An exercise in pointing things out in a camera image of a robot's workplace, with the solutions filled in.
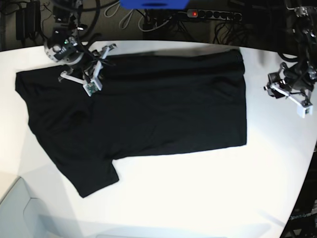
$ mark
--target black power adapter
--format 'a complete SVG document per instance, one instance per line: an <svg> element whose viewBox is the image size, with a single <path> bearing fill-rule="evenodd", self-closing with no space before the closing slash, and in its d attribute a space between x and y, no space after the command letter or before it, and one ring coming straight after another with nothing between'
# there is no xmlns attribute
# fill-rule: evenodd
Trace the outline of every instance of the black power adapter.
<svg viewBox="0 0 317 238"><path fill-rule="evenodd" d="M28 2L25 8L15 14L16 39L22 42L30 38L35 40L41 32L41 3L39 0Z"/></svg>

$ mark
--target red power switch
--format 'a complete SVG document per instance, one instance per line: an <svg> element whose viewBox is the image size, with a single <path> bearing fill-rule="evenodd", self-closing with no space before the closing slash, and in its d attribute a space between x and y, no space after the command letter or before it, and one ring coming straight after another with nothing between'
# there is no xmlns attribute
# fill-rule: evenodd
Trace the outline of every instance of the red power switch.
<svg viewBox="0 0 317 238"><path fill-rule="evenodd" d="M196 18L196 17L198 17L198 11L194 10L194 9L189 9L187 11L187 16L190 18Z"/></svg>

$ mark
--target electrical outlet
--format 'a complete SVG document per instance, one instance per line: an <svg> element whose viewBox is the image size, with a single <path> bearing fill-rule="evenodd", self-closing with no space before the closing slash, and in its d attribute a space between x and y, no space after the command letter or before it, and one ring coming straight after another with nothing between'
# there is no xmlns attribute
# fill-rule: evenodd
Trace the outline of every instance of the electrical outlet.
<svg viewBox="0 0 317 238"><path fill-rule="evenodd" d="M242 14L238 12L230 11L213 11L213 10L187 10L187 16L189 18L204 18L214 20L227 20L227 21L242 21Z"/></svg>

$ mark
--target black t-shirt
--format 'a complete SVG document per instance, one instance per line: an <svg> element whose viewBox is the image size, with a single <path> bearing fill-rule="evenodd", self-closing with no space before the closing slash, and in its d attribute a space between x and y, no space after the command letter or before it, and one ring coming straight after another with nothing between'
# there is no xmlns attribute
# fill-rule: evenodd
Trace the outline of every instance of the black t-shirt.
<svg viewBox="0 0 317 238"><path fill-rule="evenodd" d="M29 126L80 196L118 181L112 160L242 146L244 65L238 51L183 58L113 57L101 92L58 76L64 66L17 73Z"/></svg>

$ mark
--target table surface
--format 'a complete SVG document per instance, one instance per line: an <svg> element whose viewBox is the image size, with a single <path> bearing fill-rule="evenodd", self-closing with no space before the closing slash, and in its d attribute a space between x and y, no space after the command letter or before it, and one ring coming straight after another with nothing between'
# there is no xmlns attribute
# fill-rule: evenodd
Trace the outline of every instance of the table surface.
<svg viewBox="0 0 317 238"><path fill-rule="evenodd" d="M115 43L112 54L201 55L227 49L185 42ZM0 53L0 171L25 179L31 197L45 203L44 216L64 237L278 238L311 161L317 112L302 119L290 100L276 100L263 90L267 74L281 63L276 53L240 50L246 68L246 146L117 160L120 182L84 199L36 141L26 104L15 92L16 72L56 64L43 47ZM312 103L317 105L314 93Z"/></svg>

